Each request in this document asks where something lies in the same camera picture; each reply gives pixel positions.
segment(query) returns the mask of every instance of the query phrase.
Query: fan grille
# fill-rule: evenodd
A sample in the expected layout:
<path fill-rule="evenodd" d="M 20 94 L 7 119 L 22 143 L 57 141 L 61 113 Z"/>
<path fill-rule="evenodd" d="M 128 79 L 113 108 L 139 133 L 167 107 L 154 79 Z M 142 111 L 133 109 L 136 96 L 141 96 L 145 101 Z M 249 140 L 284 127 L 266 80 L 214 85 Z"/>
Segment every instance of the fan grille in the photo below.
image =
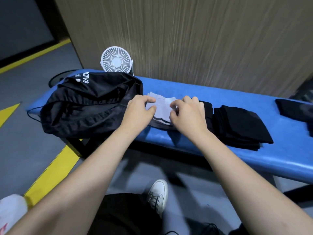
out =
<path fill-rule="evenodd" d="M 131 71 L 131 57 L 125 49 L 112 46 L 103 52 L 101 66 L 106 72 L 129 73 Z"/>

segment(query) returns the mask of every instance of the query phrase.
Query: white shoe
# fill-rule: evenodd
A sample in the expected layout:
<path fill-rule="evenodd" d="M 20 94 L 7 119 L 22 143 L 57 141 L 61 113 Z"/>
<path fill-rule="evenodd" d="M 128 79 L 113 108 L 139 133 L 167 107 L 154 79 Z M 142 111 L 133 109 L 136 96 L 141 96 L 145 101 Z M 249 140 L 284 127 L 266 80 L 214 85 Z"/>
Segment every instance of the white shoe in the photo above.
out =
<path fill-rule="evenodd" d="M 151 186 L 148 193 L 148 203 L 162 218 L 168 196 L 168 187 L 165 180 L 157 180 Z"/>

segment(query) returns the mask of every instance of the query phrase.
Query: fan center hub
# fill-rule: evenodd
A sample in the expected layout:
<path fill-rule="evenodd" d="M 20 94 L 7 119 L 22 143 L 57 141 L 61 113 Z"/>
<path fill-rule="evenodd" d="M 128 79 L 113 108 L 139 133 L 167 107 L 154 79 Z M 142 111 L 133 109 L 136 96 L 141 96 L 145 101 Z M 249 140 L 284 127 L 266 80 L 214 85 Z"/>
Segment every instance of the fan center hub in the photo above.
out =
<path fill-rule="evenodd" d="M 121 64 L 121 61 L 120 61 L 119 58 L 114 58 L 114 59 L 112 60 L 112 64 L 113 64 L 114 67 L 119 67 L 120 64 Z"/>

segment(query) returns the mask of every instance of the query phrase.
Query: forearm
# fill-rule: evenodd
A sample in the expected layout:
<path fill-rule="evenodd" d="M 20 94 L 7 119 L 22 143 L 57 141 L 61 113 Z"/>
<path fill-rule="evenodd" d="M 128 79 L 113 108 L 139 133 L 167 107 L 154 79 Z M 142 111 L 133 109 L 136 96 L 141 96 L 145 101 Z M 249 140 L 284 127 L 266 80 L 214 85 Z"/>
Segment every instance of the forearm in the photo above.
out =
<path fill-rule="evenodd" d="M 250 234 L 311 234 L 313 220 L 209 131 L 202 151 Z"/>
<path fill-rule="evenodd" d="M 86 234 L 124 152 L 135 138 L 117 129 L 31 209 L 10 234 Z"/>

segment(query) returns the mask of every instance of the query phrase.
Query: yellow floor marking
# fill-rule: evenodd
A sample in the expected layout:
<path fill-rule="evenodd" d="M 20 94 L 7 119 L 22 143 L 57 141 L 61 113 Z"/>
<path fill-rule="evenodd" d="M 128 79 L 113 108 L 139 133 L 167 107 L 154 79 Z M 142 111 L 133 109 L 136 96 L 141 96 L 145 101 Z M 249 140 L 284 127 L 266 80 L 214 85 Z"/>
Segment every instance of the yellow floor marking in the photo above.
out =
<path fill-rule="evenodd" d="M 16 108 L 20 105 L 20 103 L 10 106 L 6 109 L 0 110 L 0 127 L 4 124 L 4 122 L 10 117 L 10 115 L 16 110 Z"/>
<path fill-rule="evenodd" d="M 28 206 L 32 207 L 37 204 L 57 186 L 69 174 L 78 159 L 79 157 L 68 146 L 65 146 L 25 193 L 24 198 Z"/>
<path fill-rule="evenodd" d="M 5 67 L 2 67 L 2 68 L 0 68 L 0 74 L 4 73 L 4 72 L 6 72 L 6 71 L 8 71 L 8 70 L 10 70 L 10 69 L 12 69 L 14 67 L 17 67 L 18 65 L 21 65 L 21 64 L 26 63 L 26 62 L 28 62 L 30 60 L 33 60 L 33 59 L 35 59 L 35 58 L 37 58 L 37 57 L 39 57 L 41 55 L 44 55 L 44 54 L 46 54 L 46 53 L 48 53 L 48 52 L 50 52 L 52 50 L 55 50 L 56 48 L 59 48 L 59 47 L 65 45 L 67 43 L 70 43 L 70 42 L 71 42 L 70 39 L 66 39 L 66 40 L 61 41 L 60 43 L 58 43 L 56 45 L 53 45 L 53 46 L 51 46 L 49 48 L 46 48 L 46 49 L 44 49 L 42 51 L 39 51 L 39 52 L 37 52 L 37 53 L 35 53 L 33 55 L 30 55 L 30 56 L 28 56 L 26 58 L 18 60 L 17 62 L 11 63 L 11 64 L 9 64 L 9 65 L 7 65 Z"/>

